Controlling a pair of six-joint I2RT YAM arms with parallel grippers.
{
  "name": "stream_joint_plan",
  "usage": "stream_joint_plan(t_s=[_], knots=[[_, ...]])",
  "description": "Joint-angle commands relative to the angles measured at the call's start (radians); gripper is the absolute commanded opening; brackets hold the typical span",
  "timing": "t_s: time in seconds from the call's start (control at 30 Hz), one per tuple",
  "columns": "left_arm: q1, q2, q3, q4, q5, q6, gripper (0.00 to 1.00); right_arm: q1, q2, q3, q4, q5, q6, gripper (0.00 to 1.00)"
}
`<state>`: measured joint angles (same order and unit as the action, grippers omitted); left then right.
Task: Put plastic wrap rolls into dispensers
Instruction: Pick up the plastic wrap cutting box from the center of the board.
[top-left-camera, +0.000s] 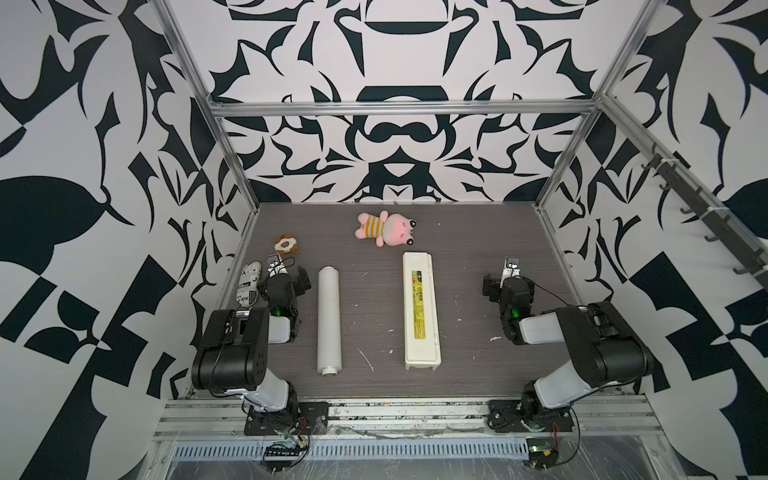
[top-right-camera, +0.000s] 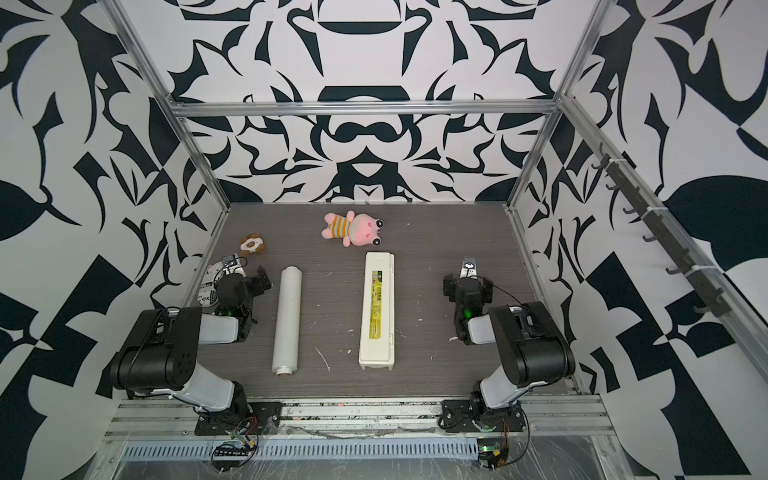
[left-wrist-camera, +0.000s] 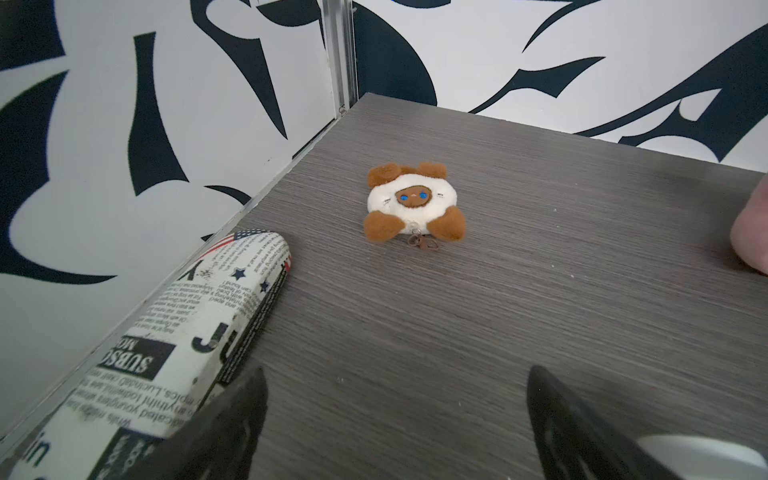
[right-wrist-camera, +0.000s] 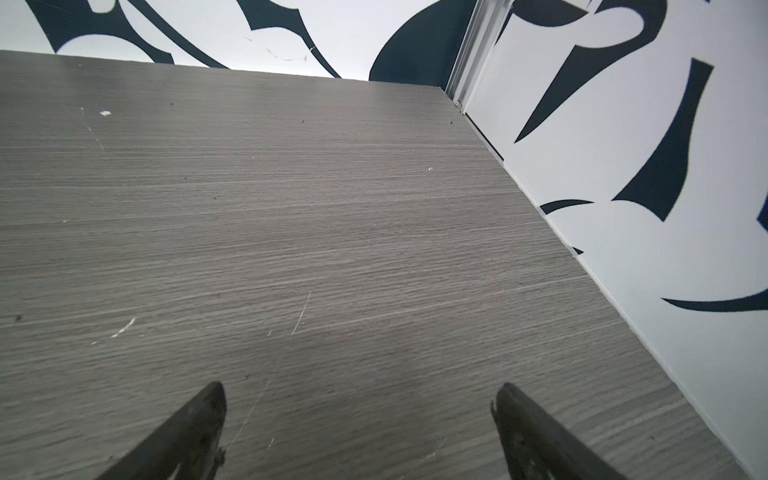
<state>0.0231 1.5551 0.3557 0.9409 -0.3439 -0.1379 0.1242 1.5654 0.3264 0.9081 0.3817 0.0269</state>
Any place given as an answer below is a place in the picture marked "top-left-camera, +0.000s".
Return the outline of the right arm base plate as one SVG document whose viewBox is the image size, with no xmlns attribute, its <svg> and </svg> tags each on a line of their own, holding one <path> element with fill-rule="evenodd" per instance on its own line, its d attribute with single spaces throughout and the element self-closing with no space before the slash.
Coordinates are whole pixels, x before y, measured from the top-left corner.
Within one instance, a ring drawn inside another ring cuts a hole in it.
<svg viewBox="0 0 768 480">
<path fill-rule="evenodd" d="M 546 409 L 528 400 L 490 400 L 486 425 L 496 433 L 572 432 L 570 408 Z"/>
</svg>

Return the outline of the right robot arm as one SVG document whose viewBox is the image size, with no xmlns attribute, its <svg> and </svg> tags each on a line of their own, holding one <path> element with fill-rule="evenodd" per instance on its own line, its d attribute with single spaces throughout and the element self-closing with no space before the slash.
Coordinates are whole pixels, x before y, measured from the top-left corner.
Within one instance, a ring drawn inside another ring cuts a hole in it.
<svg viewBox="0 0 768 480">
<path fill-rule="evenodd" d="M 508 340 L 522 346 L 563 344 L 569 355 L 552 373 L 529 382 L 515 406 L 490 408 L 488 425 L 496 431 L 514 422 L 541 431 L 576 401 L 605 387 L 635 383 L 653 369 L 652 354 L 612 303 L 567 303 L 534 315 L 535 287 L 514 273 L 483 278 L 482 295 L 498 305 Z"/>
</svg>

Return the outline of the white plastic wrap roll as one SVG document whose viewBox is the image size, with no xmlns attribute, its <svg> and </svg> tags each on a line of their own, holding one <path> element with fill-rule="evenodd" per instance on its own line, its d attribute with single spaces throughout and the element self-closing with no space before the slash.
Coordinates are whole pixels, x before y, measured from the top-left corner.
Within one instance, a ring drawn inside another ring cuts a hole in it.
<svg viewBox="0 0 768 480">
<path fill-rule="evenodd" d="M 317 371 L 335 376 L 342 370 L 339 272 L 326 266 L 318 274 Z"/>
</svg>

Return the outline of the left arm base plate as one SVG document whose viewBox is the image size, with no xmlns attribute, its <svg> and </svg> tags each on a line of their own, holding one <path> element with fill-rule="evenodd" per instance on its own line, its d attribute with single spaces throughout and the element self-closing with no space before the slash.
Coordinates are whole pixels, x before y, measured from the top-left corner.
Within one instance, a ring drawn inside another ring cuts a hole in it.
<svg viewBox="0 0 768 480">
<path fill-rule="evenodd" d="M 244 435 L 272 435 L 286 432 L 289 427 L 301 435 L 323 432 L 328 425 L 329 407 L 327 402 L 299 402 L 279 412 L 267 412 L 248 405 Z"/>
</svg>

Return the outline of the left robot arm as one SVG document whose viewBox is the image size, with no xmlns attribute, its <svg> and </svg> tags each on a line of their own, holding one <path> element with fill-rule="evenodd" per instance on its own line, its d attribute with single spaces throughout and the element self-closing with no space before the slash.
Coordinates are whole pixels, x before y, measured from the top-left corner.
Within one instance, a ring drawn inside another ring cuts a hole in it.
<svg viewBox="0 0 768 480">
<path fill-rule="evenodd" d="M 268 368 L 268 346 L 296 340 L 297 298 L 311 288 L 306 269 L 291 274 L 280 261 L 264 281 L 245 270 L 237 309 L 211 314 L 193 361 L 197 390 L 217 398 L 238 397 L 256 414 L 286 424 L 299 416 L 293 385 Z"/>
</svg>

